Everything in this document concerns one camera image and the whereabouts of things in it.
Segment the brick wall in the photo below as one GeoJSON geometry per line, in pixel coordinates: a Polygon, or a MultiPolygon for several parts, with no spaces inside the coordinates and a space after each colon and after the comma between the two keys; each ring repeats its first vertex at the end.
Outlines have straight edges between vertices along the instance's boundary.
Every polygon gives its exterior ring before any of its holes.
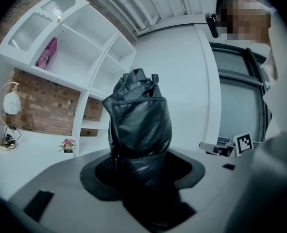
{"type": "MultiPolygon", "coordinates": [[[[0,43],[7,32],[30,8],[41,0],[16,0],[0,21],[0,43]]],[[[97,0],[88,0],[92,6],[104,14],[130,41],[127,30],[118,23],[97,0]]],[[[44,80],[30,73],[14,69],[9,81],[18,82],[21,110],[17,115],[8,115],[2,111],[3,120],[8,125],[20,129],[51,133],[72,133],[74,114],[80,93],[57,83],[44,80]]],[[[13,86],[6,86],[5,93],[13,86]]],[[[88,99],[84,119],[99,121],[102,112],[100,101],[88,99]]],[[[82,129],[81,135],[97,135],[97,130],[82,129]]]]}

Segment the mesh liner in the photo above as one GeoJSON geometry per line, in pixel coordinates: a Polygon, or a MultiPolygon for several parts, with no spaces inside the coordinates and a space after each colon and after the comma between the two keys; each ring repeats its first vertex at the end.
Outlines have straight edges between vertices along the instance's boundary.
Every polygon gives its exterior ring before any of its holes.
{"type": "Polygon", "coordinates": [[[95,169],[95,174],[99,180],[106,185],[119,189],[118,172],[116,169],[115,159],[110,157],[101,162],[95,169]]]}

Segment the pink bag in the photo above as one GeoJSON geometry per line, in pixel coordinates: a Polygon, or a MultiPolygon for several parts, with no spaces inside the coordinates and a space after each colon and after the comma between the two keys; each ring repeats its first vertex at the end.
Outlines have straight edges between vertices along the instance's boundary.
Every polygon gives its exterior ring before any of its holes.
{"type": "Polygon", "coordinates": [[[57,50],[57,38],[53,38],[50,43],[47,45],[45,50],[42,52],[40,58],[36,62],[36,66],[46,70],[48,63],[50,62],[52,56],[57,50]]]}

